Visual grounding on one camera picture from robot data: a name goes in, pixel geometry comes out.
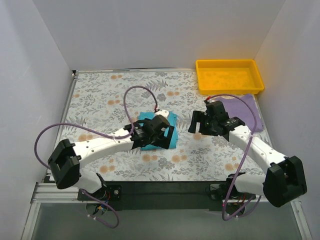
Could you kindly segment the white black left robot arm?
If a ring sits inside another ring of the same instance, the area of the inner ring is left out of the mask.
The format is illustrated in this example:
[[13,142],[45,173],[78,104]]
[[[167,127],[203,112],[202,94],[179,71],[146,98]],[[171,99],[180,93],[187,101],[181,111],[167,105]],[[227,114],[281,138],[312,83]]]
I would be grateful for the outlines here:
[[82,142],[61,140],[48,159],[56,187],[86,190],[95,200],[106,196],[106,182],[98,173],[92,173],[86,165],[113,155],[147,145],[168,149],[174,127],[170,125],[169,112],[159,110],[152,119],[143,119],[115,131],[111,138],[98,137]]

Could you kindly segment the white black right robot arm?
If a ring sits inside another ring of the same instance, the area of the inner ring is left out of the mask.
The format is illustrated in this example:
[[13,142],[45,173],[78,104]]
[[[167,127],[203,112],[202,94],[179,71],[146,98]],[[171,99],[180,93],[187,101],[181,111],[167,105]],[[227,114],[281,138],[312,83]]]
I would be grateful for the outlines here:
[[229,117],[221,101],[206,103],[206,111],[192,113],[189,133],[222,136],[242,149],[261,168],[264,176],[245,172],[230,174],[224,185],[215,191],[224,198],[237,199],[243,194],[266,198],[279,208],[307,193],[307,183],[302,161],[297,156],[288,157],[255,137],[249,127],[238,117]]

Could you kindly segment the teal t shirt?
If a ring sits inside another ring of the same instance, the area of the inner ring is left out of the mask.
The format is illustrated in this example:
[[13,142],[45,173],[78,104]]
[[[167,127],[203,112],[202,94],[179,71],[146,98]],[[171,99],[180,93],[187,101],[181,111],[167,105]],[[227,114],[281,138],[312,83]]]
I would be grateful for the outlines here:
[[[155,116],[153,112],[140,112],[140,115],[138,116],[138,120],[144,120],[144,119],[152,119]],[[177,141],[178,141],[178,131],[177,131],[177,115],[173,113],[172,111],[169,111],[168,114],[168,121],[171,126],[174,126],[174,131],[172,134],[172,138],[170,140],[169,149],[175,149],[177,147]],[[161,147],[153,146],[151,144],[142,147],[142,151],[151,151],[151,150],[160,150]]]

